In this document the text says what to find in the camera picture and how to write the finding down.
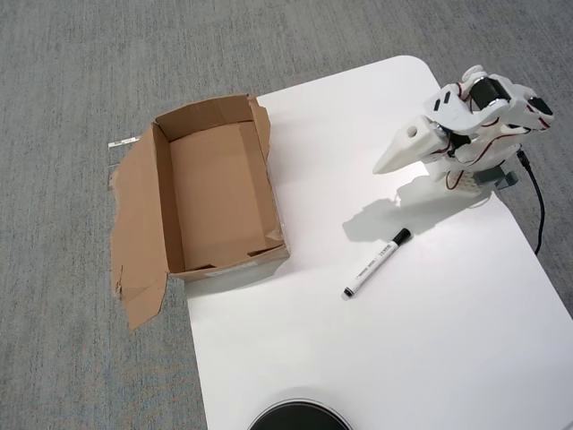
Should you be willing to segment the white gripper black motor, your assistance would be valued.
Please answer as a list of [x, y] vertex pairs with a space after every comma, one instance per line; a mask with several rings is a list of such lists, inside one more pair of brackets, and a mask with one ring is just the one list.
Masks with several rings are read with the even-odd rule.
[[509, 79], [502, 76], [466, 77], [443, 87], [423, 108], [425, 116], [416, 116], [394, 135], [375, 163], [374, 175], [400, 170], [440, 150], [441, 136], [433, 122], [449, 131], [470, 132], [495, 122], [513, 123]]

